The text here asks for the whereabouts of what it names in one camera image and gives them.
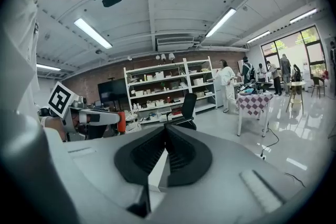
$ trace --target person in gray coat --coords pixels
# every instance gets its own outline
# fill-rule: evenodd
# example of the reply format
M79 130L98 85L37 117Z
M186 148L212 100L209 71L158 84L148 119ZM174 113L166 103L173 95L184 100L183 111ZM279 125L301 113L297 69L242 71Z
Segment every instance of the person in gray coat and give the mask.
M289 96L289 87L287 84L290 83L290 62L287 59L286 54L283 54L280 59L280 69L282 73L282 80L284 81L283 88L286 92L285 96Z

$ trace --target red cylinder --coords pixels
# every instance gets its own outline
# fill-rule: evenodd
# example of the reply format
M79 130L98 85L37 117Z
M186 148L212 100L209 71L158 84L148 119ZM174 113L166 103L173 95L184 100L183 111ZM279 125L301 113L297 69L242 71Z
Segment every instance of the red cylinder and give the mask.
M120 117L120 121L117 123L118 132L120 132L120 134L124 134L125 131L126 131L126 116L125 116L125 112L124 111L118 112L118 115Z

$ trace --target ceiling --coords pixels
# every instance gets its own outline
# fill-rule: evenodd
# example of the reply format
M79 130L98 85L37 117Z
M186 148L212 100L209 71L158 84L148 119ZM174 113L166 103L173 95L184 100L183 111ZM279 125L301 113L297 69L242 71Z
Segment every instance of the ceiling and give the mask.
M264 29L288 24L286 15L295 17L312 5L321 8L318 0L123 0L109 8L101 0L39 0L37 62L61 71L38 74L64 78L128 55L155 53L157 38L191 36L202 46L244 47ZM212 37L204 38L230 7L237 13ZM78 18L113 47L104 49L77 28Z

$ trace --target ceiling air conditioning unit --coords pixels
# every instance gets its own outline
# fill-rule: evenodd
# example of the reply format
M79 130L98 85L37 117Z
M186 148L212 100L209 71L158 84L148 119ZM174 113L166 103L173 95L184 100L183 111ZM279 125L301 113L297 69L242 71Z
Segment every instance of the ceiling air conditioning unit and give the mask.
M158 52L187 50L192 47L194 43L193 37L158 38L156 40Z

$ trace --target television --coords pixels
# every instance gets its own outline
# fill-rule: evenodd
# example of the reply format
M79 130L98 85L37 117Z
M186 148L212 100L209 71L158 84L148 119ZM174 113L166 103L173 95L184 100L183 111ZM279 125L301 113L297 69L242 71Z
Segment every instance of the television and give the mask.
M101 103L127 98L125 79L111 80L98 84L98 92Z

